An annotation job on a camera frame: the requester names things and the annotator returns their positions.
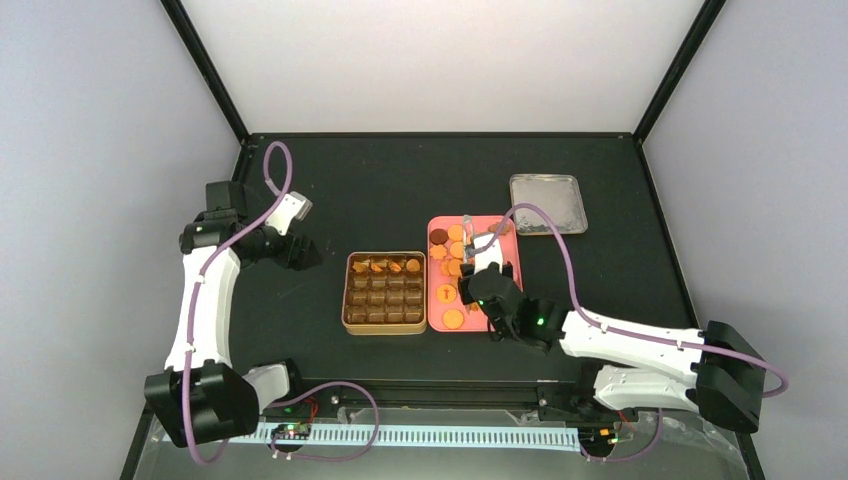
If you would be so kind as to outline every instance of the brown chocolate piece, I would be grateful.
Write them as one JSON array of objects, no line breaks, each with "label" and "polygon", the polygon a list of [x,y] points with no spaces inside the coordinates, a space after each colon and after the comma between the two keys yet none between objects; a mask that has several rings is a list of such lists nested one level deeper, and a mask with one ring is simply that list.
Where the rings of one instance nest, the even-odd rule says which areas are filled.
[{"label": "brown chocolate piece", "polygon": [[406,307],[404,321],[406,323],[418,323],[424,317],[424,309],[420,305]]},{"label": "brown chocolate piece", "polygon": [[351,305],[365,305],[368,300],[368,292],[366,290],[351,290],[347,298]]},{"label": "brown chocolate piece", "polygon": [[386,307],[386,323],[403,323],[403,305]]},{"label": "brown chocolate piece", "polygon": [[345,317],[347,323],[365,323],[365,307],[348,307]]},{"label": "brown chocolate piece", "polygon": [[406,277],[406,286],[413,288],[423,288],[424,277],[422,275],[408,275]]},{"label": "brown chocolate piece", "polygon": [[403,290],[389,290],[386,295],[386,302],[389,305],[401,305],[403,304]]},{"label": "brown chocolate piece", "polygon": [[369,305],[382,305],[386,302],[386,291],[385,290],[371,290],[368,292],[368,304]]},{"label": "brown chocolate piece", "polygon": [[[498,225],[500,225],[500,222],[493,223],[493,224],[489,225],[489,228],[487,230],[490,233],[495,233],[498,230]],[[507,223],[506,226],[504,227],[503,231],[501,232],[501,236],[507,235],[510,232],[512,232],[512,225]]]},{"label": "brown chocolate piece", "polygon": [[353,286],[353,288],[367,288],[368,275],[354,275],[353,280],[351,281],[351,285]]},{"label": "brown chocolate piece", "polygon": [[385,323],[386,321],[386,308],[383,306],[369,306],[367,309],[368,312],[368,323]]},{"label": "brown chocolate piece", "polygon": [[444,229],[437,228],[430,232],[430,243],[433,245],[444,245],[448,241],[448,232]]},{"label": "brown chocolate piece", "polygon": [[421,294],[421,290],[409,288],[403,291],[406,297],[407,305],[421,305],[421,301],[423,299],[423,295]]},{"label": "brown chocolate piece", "polygon": [[386,288],[386,279],[389,278],[385,273],[375,273],[371,275],[371,288]]},{"label": "brown chocolate piece", "polygon": [[389,275],[389,288],[403,288],[404,283],[406,283],[406,275],[402,273],[393,273]]}]

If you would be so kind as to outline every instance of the black table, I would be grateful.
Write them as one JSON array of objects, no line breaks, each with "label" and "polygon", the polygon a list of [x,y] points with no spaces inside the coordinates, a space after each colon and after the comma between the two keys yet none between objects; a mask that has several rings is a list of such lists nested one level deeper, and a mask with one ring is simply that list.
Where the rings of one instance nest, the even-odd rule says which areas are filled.
[{"label": "black table", "polygon": [[[505,212],[516,173],[577,178],[589,228],[566,242],[584,306],[651,325],[694,326],[641,150],[628,135],[257,134],[236,172],[250,190],[251,215],[273,201],[261,164],[278,139],[294,157],[292,188],[314,203],[295,228],[316,241],[324,263],[293,272],[266,261],[241,273],[230,325],[231,357],[241,373],[290,357],[312,379],[575,382],[580,362],[561,351],[540,356],[515,342],[492,342],[485,333],[432,329],[352,336],[341,324],[351,252],[426,251],[432,217]],[[282,152],[271,162],[281,184]],[[519,237],[519,250],[525,290],[566,300],[554,240]]]}]

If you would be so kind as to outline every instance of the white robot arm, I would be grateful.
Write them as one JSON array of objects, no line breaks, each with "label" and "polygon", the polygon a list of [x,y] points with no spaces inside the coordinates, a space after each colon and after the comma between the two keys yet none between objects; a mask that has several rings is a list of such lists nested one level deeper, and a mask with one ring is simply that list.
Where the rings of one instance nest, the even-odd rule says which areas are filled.
[{"label": "white robot arm", "polygon": [[185,269],[180,322],[165,371],[145,381],[145,398],[177,446],[185,446],[180,388],[186,349],[192,348],[192,425],[197,443],[252,433],[259,414],[289,392],[286,364],[263,365],[239,376],[229,352],[230,305],[236,279],[245,262],[274,259],[301,270],[319,261],[314,244],[289,235],[292,220],[302,220],[312,203],[296,192],[286,194],[265,224],[222,251],[203,275],[194,305],[194,341],[185,339],[191,297],[201,266],[228,238],[244,228],[247,216],[242,187],[233,182],[207,185],[207,211],[186,226],[180,237]]},{"label": "white robot arm", "polygon": [[[743,360],[684,344],[711,345],[762,358],[736,330],[711,322],[706,330],[653,327],[583,310],[570,303],[533,299],[515,284],[510,270],[496,262],[463,268],[463,303],[477,302],[501,338],[544,352],[559,345],[567,355],[600,360],[590,403],[597,410],[667,408],[699,413],[728,430],[754,433],[765,384],[765,370]],[[666,345],[607,331],[671,339]]]}]

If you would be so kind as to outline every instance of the black frame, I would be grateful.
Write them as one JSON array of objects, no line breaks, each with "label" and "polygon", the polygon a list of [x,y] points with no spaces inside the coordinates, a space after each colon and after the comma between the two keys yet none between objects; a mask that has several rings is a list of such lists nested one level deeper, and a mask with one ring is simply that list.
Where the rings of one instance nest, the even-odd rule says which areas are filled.
[{"label": "black frame", "polygon": [[[161,0],[162,5],[164,6],[168,16],[171,18],[171,21],[174,24],[177,32],[183,40],[183,43],[186,46],[186,49],[192,56],[192,59],[195,62],[198,70],[200,71],[201,76],[206,82],[209,90],[211,91],[215,101],[218,103],[218,106],[221,108],[224,117],[230,125],[236,139],[242,145],[241,151],[239,152],[239,157],[236,161],[235,170],[233,172],[233,180],[239,181],[244,174],[244,167],[247,163],[247,159],[251,155],[249,139],[251,132],[247,130],[244,122],[241,119],[241,116],[238,113],[238,109],[232,101],[232,98],[227,93],[226,87],[218,75],[217,70],[215,69],[214,64],[212,63],[212,59],[209,56],[208,52],[203,46],[200,37],[197,34],[192,22],[188,16],[188,13],[183,6],[181,0]],[[659,198],[657,196],[657,191],[653,182],[653,178],[651,176],[651,172],[648,166],[647,158],[645,157],[644,150],[642,145],[645,140],[648,138],[648,135],[651,132],[651,129],[656,124],[659,119],[663,109],[668,103],[671,95],[674,92],[674,89],[677,87],[677,84],[680,82],[683,74],[686,71],[686,68],[691,63],[694,58],[698,48],[703,42],[704,38],[706,38],[707,33],[709,32],[710,27],[715,22],[715,19],[718,17],[721,12],[722,7],[726,3],[726,0],[705,0],[701,9],[699,10],[695,20],[693,21],[689,31],[686,34],[686,37],[683,39],[678,51],[669,65],[660,85],[658,86],[656,92],[654,93],[651,102],[649,103],[645,113],[643,114],[639,124],[636,126],[635,130],[632,134],[623,133],[602,133],[602,134],[580,134],[581,136],[609,136],[609,135],[631,135],[634,148],[637,151],[639,159],[642,163],[642,169],[644,171],[645,177],[648,181],[648,185],[650,186],[650,194],[652,201],[655,205],[655,211],[660,221],[660,224],[663,227],[663,236],[665,238],[669,255],[671,256],[675,273],[677,275],[677,280],[679,282],[681,291],[684,294],[684,301],[686,303],[687,313],[691,319],[693,325],[697,325],[697,319],[695,316],[695,310],[692,306],[691,298],[689,296],[689,290],[686,287],[686,283],[683,278],[682,271],[680,269],[680,263],[677,259],[676,252],[674,250],[674,246],[671,241],[671,236],[669,234],[665,217],[659,202]],[[404,133],[403,135],[466,135],[463,133]],[[503,135],[503,133],[496,133],[490,135]],[[538,134],[523,134],[526,136],[546,136],[550,135],[547,133],[538,133]],[[318,379],[310,379],[304,378],[304,383],[312,384],[315,382],[326,381],[326,379],[318,380]],[[449,385],[413,385],[407,383],[404,388],[398,387],[396,382],[390,381],[377,381],[377,382],[369,382],[368,388],[371,391],[376,392],[377,395],[380,396],[388,396],[388,397],[396,397],[401,395],[404,399],[404,403],[410,403],[410,400],[417,399],[418,401],[412,401],[412,403],[418,403],[420,405],[431,404],[433,400],[431,400],[432,395],[420,395],[416,392],[427,392],[427,389],[431,389],[432,391],[438,391],[436,396],[440,398],[448,398],[448,403],[451,405],[463,405],[467,402],[468,396],[467,392],[463,392],[462,390],[466,389],[456,389],[454,390],[455,395],[450,395],[451,387]],[[488,388],[484,384],[479,384],[476,386],[477,390],[475,393],[475,405],[479,408],[484,405],[490,405],[493,408],[523,408],[528,406],[528,403],[532,404],[535,400],[532,398],[532,395],[528,397],[529,392],[528,389],[531,389],[529,385],[515,385],[515,386],[492,386],[492,388]],[[520,391],[518,394],[509,394],[507,393],[504,396],[504,388],[510,389],[515,388]],[[144,444],[146,441],[147,432],[153,421],[152,412],[145,408],[142,412],[141,418],[139,419],[139,424],[136,429],[135,435],[133,436],[133,441],[130,446],[126,463],[124,464],[123,471],[121,473],[122,479],[131,479],[133,478],[135,471],[138,467],[138,461],[141,454],[142,449],[144,448]],[[750,435],[742,435],[737,434],[737,441],[740,446],[740,451],[742,452],[743,459],[747,466],[748,475],[750,478],[755,480],[761,480],[765,478],[762,467],[759,462],[759,458],[757,457],[756,449],[754,448],[753,441]]]}]

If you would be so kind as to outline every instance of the orange disk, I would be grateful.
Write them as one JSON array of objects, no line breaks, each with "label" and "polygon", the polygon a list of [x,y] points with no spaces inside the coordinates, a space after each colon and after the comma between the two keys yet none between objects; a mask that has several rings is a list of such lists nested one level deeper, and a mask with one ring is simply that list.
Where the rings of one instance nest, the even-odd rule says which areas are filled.
[{"label": "orange disk", "polygon": [[406,269],[412,273],[421,271],[421,262],[413,258],[406,262]]},{"label": "orange disk", "polygon": [[448,249],[444,245],[433,245],[430,247],[430,256],[435,260],[441,260],[448,256]]},{"label": "orange disk", "polygon": [[454,242],[462,241],[462,225],[451,225],[448,228],[448,238]]},{"label": "orange disk", "polygon": [[462,242],[451,243],[451,256],[453,258],[462,258],[463,253],[465,253],[465,249],[462,248]]},{"label": "orange disk", "polygon": [[451,330],[456,330],[457,328],[461,327],[464,322],[465,316],[462,314],[462,312],[453,308],[445,312],[444,315],[442,315],[442,323],[445,324],[445,327]]},{"label": "orange disk", "polygon": [[448,273],[455,277],[462,275],[462,272],[459,270],[460,265],[462,265],[462,260],[454,258],[453,260],[448,261]]},{"label": "orange disk", "polygon": [[436,296],[442,303],[451,303],[456,300],[456,289],[452,285],[441,285],[436,289]]}]

